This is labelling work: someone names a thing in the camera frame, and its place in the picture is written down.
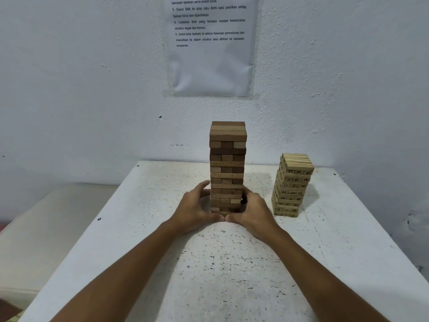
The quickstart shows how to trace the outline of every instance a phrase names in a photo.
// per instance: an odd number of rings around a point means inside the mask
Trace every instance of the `right hand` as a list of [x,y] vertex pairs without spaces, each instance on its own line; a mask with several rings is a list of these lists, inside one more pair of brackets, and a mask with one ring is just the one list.
[[226,222],[234,222],[244,226],[253,236],[267,243],[272,233],[281,229],[259,194],[243,186],[243,194],[247,197],[247,208],[243,213],[230,213]]

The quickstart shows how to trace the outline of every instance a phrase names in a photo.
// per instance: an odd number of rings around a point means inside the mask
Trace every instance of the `jenga tower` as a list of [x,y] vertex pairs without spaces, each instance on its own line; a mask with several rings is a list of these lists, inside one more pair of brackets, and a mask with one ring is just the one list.
[[272,191],[276,216],[297,217],[314,166],[305,154],[282,154]]
[[212,212],[227,215],[229,212],[237,212],[240,209],[246,141],[244,122],[212,122],[210,128]]

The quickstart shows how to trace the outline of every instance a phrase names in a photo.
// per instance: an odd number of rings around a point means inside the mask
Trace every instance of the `speckled table surface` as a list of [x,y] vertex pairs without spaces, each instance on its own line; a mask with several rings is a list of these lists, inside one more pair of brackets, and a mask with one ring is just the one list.
[[[246,165],[271,206],[277,166]],[[93,278],[171,216],[208,163],[141,161],[91,223],[20,322],[49,321]],[[429,284],[333,169],[315,170],[298,218],[277,222],[392,322],[427,321]],[[201,228],[173,244],[133,308],[134,321],[315,321],[275,253],[243,227]]]

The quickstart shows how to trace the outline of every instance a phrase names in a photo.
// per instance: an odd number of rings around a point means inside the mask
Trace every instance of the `laminated paper sign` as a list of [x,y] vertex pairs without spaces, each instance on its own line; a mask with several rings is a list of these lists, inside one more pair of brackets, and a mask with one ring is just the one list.
[[250,95],[258,0],[164,0],[176,96]]

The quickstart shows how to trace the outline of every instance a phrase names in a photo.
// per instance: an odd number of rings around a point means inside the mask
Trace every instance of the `hand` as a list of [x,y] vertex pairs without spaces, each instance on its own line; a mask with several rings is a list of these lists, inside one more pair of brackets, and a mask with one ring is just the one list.
[[268,237],[281,228],[259,194],[250,191],[245,186],[243,186],[243,194],[247,197],[246,210],[243,213],[229,214],[225,221],[244,226],[253,236],[266,243]]
[[201,208],[200,198],[210,195],[210,189],[204,189],[209,183],[208,180],[201,182],[193,190],[186,192],[168,220],[180,235],[207,223],[225,221],[222,215],[206,212]]

